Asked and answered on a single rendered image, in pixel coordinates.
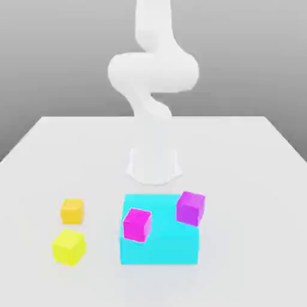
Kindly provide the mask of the small purple cube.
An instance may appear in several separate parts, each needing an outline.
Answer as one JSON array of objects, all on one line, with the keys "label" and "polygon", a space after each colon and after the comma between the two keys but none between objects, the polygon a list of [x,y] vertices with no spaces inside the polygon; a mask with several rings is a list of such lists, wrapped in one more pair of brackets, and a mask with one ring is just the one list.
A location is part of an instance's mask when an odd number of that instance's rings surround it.
[{"label": "small purple cube", "polygon": [[204,214],[206,197],[184,191],[176,205],[176,220],[198,227]]}]

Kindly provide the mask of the small orange cube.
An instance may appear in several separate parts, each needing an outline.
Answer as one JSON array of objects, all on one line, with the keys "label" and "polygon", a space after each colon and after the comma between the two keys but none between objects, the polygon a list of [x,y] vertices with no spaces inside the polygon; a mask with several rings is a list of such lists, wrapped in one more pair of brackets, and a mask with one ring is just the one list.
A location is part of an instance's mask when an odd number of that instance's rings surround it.
[{"label": "small orange cube", "polygon": [[81,224],[84,217],[84,202],[82,199],[65,199],[60,210],[63,224]]}]

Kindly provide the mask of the small magenta cube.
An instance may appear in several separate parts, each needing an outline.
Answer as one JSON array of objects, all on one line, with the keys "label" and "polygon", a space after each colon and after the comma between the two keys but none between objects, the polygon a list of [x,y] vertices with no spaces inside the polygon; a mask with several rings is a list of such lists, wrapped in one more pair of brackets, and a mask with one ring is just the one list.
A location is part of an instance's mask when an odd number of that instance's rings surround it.
[{"label": "small magenta cube", "polygon": [[131,208],[122,226],[125,239],[145,243],[152,228],[152,212]]}]

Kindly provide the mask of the small yellow cube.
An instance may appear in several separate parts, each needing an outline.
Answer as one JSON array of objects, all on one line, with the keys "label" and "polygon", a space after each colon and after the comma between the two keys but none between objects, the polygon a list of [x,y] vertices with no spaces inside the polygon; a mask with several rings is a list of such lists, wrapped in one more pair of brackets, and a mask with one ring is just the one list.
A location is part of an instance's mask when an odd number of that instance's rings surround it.
[{"label": "small yellow cube", "polygon": [[64,229],[52,242],[52,252],[58,263],[75,266],[86,252],[85,235]]}]

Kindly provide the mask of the large cyan box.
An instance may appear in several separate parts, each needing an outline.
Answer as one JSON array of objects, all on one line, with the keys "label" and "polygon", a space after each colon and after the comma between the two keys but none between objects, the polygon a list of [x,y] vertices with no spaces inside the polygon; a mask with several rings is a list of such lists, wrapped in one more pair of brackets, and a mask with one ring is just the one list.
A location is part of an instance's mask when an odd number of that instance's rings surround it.
[{"label": "large cyan box", "polygon": [[120,228],[122,264],[197,264],[199,229],[176,220],[179,194],[127,194],[122,218],[131,208],[152,213],[151,232],[145,243],[124,238]]}]

